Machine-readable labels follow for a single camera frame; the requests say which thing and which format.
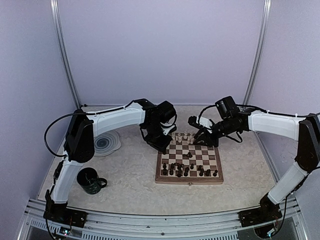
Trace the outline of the dark green mug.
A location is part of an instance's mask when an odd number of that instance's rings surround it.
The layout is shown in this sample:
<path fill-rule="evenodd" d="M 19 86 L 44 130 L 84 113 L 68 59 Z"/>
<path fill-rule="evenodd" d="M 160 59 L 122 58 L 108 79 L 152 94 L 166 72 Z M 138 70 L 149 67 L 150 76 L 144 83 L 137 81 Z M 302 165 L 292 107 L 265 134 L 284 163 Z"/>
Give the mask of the dark green mug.
<path fill-rule="evenodd" d="M 108 181 L 99 177 L 97 171 L 92 167 L 81 169 L 77 174 L 76 181 L 90 195 L 98 194 L 101 189 L 108 185 Z"/>

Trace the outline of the aluminium corner post right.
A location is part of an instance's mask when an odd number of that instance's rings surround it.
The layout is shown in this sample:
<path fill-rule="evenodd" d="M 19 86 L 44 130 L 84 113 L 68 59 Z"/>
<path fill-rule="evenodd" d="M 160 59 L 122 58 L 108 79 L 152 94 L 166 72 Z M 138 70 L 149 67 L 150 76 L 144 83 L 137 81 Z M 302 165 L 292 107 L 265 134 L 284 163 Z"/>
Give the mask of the aluminium corner post right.
<path fill-rule="evenodd" d="M 265 39 L 267 35 L 267 30 L 268 30 L 271 7 L 272 7 L 272 0 L 265 0 L 263 5 L 263 12 L 262 12 L 261 25 L 260 25 L 259 35 L 258 35 L 257 47 L 255 50 L 249 82 L 248 82 L 244 99 L 242 102 L 244 105 L 249 104 L 254 91 L 254 86 L 257 80 L 257 74 L 259 71 L 259 66 L 262 59 L 262 55 L 263 55 L 263 49 L 264 49 Z"/>

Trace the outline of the aluminium frame rail front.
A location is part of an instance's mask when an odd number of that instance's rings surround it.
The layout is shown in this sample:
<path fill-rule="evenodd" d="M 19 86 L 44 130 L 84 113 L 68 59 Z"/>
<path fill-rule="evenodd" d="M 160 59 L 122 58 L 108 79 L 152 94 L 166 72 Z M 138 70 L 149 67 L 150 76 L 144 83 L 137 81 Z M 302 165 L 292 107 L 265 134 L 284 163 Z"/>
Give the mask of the aluminium frame rail front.
<path fill-rule="evenodd" d="M 30 199 L 26 205 L 15 240 L 27 240 L 32 228 L 43 231 L 51 239 L 43 218 L 46 202 Z M 242 227 L 239 212 L 255 207 L 221 211 L 216 213 L 187 215 L 139 215 L 111 213 L 69 207 L 87 213 L 83 228 L 72 227 L 66 240 L 233 240 L 240 239 L 239 233 L 248 232 L 244 239 L 255 235 L 255 228 L 264 227 L 272 221 Z M 297 200 L 287 200 L 285 222 L 272 240 L 311 240 Z"/>

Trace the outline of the dark queen piece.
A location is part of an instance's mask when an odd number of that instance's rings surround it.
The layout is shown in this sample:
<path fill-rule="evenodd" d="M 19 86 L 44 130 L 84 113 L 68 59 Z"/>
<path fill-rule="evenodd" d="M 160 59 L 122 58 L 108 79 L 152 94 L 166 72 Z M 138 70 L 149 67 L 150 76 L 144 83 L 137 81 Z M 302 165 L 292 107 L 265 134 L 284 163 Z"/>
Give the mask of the dark queen piece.
<path fill-rule="evenodd" d="M 182 172 L 183 172 L 182 169 L 181 169 L 181 168 L 178 168 L 178 172 L 177 172 L 177 175 L 176 175 L 176 176 L 177 176 L 178 178 L 180 178 L 180 177 L 182 176 Z"/>

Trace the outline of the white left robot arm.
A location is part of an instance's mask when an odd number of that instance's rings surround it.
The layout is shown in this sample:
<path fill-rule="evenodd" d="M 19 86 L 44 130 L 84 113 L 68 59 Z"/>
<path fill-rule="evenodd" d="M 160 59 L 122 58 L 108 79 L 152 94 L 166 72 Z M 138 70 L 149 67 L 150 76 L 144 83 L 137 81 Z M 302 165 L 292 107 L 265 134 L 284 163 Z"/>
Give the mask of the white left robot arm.
<path fill-rule="evenodd" d="M 102 140 L 103 134 L 138 125 L 143 140 L 157 151 L 166 153 L 172 141 L 170 134 L 177 129 L 175 122 L 170 123 L 170 120 L 177 120 L 177 112 L 170 102 L 155 105 L 145 98 L 98 112 L 78 109 L 69 116 L 63 153 L 59 155 L 62 160 L 54 173 L 53 186 L 45 194 L 46 213 L 61 223 L 70 218 L 67 204 L 75 180 L 90 195 L 99 193 L 108 184 L 94 169 L 83 168 L 84 163 L 95 155 L 95 144 Z"/>

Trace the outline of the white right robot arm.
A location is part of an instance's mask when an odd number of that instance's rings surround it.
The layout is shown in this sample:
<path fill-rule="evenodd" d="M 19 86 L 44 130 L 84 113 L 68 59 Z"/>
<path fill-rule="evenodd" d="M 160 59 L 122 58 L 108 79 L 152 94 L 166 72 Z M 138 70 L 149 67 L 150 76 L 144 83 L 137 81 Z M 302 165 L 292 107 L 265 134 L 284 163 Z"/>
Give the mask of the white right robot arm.
<path fill-rule="evenodd" d="M 232 96 L 216 101 L 220 121 L 203 112 L 188 119 L 198 129 L 194 144 L 218 147 L 221 138 L 233 139 L 243 132 L 256 133 L 263 153 L 277 173 L 277 182 L 259 201 L 259 206 L 239 212 L 242 226 L 284 217 L 280 203 L 297 191 L 320 164 L 320 114 L 272 112 L 254 105 L 237 104 Z"/>

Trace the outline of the white blue swirl plate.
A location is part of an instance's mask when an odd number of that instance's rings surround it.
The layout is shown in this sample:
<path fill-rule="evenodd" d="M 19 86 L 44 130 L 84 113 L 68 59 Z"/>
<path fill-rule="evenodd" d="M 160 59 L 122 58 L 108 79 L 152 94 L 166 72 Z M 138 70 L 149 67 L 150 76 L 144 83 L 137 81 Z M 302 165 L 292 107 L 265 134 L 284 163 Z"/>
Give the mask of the white blue swirl plate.
<path fill-rule="evenodd" d="M 119 150 L 121 141 L 119 134 L 115 131 L 102 133 L 94 138 L 94 156 L 105 157 Z"/>

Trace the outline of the wooden folding chess board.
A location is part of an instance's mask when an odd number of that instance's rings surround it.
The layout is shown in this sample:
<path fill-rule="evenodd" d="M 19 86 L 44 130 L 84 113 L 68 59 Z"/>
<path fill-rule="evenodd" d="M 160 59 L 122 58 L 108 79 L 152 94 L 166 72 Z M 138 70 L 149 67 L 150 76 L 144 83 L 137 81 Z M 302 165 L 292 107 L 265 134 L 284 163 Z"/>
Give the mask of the wooden folding chess board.
<path fill-rule="evenodd" d="M 157 184 L 182 185 L 192 183 L 193 185 L 221 185 L 224 182 L 223 170 L 219 150 L 213 146 L 193 145 L 192 133 L 174 132 L 171 134 L 172 141 L 166 148 L 166 153 L 161 152 L 157 155 L 155 170 L 155 182 Z M 183 154 L 190 152 L 191 158 L 183 158 Z M 163 164 L 166 163 L 167 175 L 162 175 Z M 181 177 L 177 177 L 177 166 L 173 169 L 173 175 L 170 175 L 172 163 L 184 164 Z M 203 176 L 199 176 L 198 168 L 203 166 Z M 189 167 L 189 175 L 184 176 L 185 168 Z M 211 170 L 211 176 L 205 176 L 207 169 Z"/>

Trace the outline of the aluminium corner post left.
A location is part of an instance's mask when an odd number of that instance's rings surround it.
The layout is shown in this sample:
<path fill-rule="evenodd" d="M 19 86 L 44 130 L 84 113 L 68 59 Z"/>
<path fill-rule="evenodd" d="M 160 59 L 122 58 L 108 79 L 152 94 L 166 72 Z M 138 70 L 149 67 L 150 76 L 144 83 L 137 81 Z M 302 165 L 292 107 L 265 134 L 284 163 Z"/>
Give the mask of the aluminium corner post left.
<path fill-rule="evenodd" d="M 71 97 L 75 104 L 75 107 L 79 109 L 81 107 L 80 97 L 77 91 L 77 87 L 73 78 L 70 61 L 68 58 L 67 48 L 64 40 L 62 22 L 60 17 L 60 10 L 59 10 L 59 1 L 58 0 L 50 0 L 50 8 L 53 18 L 53 23 L 55 27 L 55 32 L 58 40 L 58 47 L 62 59 L 63 68 L 65 71 L 67 84 L 69 86 Z"/>

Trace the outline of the aluminium corner post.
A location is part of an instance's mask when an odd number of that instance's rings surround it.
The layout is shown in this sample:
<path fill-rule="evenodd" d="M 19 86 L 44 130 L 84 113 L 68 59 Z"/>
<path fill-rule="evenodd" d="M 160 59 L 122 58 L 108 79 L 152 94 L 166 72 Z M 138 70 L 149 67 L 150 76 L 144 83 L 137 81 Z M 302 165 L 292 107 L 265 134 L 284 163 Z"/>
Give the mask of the aluminium corner post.
<path fill-rule="evenodd" d="M 77 87 L 73 78 L 70 61 L 68 58 L 67 48 L 64 40 L 62 22 L 60 17 L 60 10 L 59 10 L 59 1 L 58 0 L 50 0 L 50 8 L 53 18 L 53 23 L 55 27 L 55 32 L 58 40 L 58 47 L 62 59 L 63 68 L 65 71 L 67 84 L 69 86 L 71 97 L 75 104 L 75 107 L 79 109 L 81 107 L 80 97 L 77 91 Z"/>
<path fill-rule="evenodd" d="M 258 35 L 257 47 L 255 50 L 249 82 L 248 82 L 244 99 L 242 102 L 244 105 L 249 104 L 254 91 L 254 86 L 257 80 L 257 74 L 259 71 L 259 66 L 262 59 L 262 55 L 263 55 L 263 49 L 264 49 L 265 39 L 267 35 L 267 30 L 268 30 L 271 7 L 272 7 L 272 0 L 265 0 L 263 5 L 263 12 L 262 12 L 261 25 L 260 25 L 259 35 Z"/>

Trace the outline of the dark rook piece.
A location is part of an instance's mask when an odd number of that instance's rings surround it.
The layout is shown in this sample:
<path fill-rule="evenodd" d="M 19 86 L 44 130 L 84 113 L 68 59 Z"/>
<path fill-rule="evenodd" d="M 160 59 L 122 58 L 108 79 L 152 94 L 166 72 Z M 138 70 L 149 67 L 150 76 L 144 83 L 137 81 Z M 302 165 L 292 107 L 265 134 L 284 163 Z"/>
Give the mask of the dark rook piece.
<path fill-rule="evenodd" d="M 162 175 L 167 176 L 168 175 L 168 170 L 166 168 L 162 169 Z"/>
<path fill-rule="evenodd" d="M 207 169 L 207 170 L 205 171 L 205 176 L 206 176 L 206 177 L 210 177 L 210 176 L 211 176 L 211 170 L 210 170 L 210 169 Z"/>

